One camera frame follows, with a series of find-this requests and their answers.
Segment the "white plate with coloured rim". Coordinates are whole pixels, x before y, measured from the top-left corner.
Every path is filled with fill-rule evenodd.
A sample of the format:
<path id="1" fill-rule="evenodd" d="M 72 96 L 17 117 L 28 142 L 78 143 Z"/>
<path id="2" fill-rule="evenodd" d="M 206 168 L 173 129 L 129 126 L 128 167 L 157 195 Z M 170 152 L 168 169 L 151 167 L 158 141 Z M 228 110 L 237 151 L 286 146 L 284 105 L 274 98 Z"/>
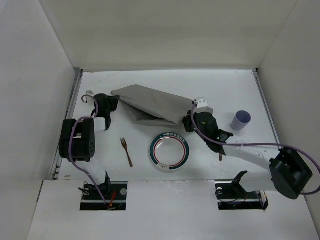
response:
<path id="1" fill-rule="evenodd" d="M 175 132 L 157 135 L 149 147 L 151 162 L 163 172 L 176 172 L 188 161 L 190 147 L 187 140 Z"/>

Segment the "grey cloth napkin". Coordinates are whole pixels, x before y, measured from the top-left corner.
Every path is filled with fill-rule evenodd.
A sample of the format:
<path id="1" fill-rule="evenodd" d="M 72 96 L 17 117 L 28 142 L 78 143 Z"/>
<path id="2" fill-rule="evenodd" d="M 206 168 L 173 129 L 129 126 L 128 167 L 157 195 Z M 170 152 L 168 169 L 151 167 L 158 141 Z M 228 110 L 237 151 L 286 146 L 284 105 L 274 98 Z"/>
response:
<path id="1" fill-rule="evenodd" d="M 191 110 L 189 98 L 155 90 L 141 85 L 130 85 L 111 91 L 131 118 L 142 126 L 176 127 Z"/>

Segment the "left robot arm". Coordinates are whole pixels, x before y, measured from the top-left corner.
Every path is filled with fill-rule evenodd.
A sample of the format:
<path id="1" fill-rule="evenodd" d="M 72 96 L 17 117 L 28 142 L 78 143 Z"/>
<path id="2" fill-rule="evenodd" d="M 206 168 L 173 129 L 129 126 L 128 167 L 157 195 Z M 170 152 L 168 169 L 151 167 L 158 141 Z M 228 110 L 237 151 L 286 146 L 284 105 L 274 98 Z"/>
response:
<path id="1" fill-rule="evenodd" d="M 111 126 L 111 113 L 120 101 L 118 95 L 86 93 L 81 97 L 85 104 L 92 105 L 90 116 L 79 119 L 69 118 L 62 123 L 58 151 L 62 159 L 68 160 L 78 171 L 89 178 L 85 194 L 97 193 L 105 199 L 111 193 L 111 180 L 94 158 L 96 153 L 96 133 L 105 132 Z"/>

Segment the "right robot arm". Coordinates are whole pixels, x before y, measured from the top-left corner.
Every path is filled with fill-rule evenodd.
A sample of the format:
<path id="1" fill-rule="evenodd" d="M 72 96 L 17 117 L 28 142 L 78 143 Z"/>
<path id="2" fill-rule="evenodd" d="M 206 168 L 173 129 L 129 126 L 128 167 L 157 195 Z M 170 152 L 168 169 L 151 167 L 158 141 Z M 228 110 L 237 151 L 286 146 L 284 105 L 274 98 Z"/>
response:
<path id="1" fill-rule="evenodd" d="M 302 150 L 276 143 L 247 143 L 218 127 L 212 113 L 189 111 L 182 119 L 188 133 L 195 132 L 214 153 L 255 164 L 264 172 L 249 173 L 242 170 L 232 184 L 246 192 L 277 191 L 284 197 L 296 200 L 308 195 L 305 187 L 313 172 L 304 161 L 310 158 Z"/>

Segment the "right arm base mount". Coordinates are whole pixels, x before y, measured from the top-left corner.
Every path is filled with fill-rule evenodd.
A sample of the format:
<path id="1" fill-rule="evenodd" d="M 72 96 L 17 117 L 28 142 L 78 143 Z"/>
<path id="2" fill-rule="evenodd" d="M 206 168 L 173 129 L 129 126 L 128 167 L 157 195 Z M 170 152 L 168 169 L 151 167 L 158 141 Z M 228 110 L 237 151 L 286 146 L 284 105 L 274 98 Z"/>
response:
<path id="1" fill-rule="evenodd" d="M 262 210 L 269 206 L 269 200 L 264 191 L 247 192 L 240 184 L 247 171 L 241 171 L 234 179 L 215 182 L 215 196 L 219 210 Z"/>

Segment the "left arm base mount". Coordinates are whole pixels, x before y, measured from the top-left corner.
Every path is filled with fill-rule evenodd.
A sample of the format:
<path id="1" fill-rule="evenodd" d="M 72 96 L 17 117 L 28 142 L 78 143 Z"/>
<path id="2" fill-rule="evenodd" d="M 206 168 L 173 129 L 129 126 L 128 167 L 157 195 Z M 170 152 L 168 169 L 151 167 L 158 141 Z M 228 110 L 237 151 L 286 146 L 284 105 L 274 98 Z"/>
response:
<path id="1" fill-rule="evenodd" d="M 93 184 L 85 182 L 82 188 L 81 211 L 125 211 L 127 207 L 128 182 L 111 181 L 109 175 L 105 182 L 98 185 L 99 191 Z"/>

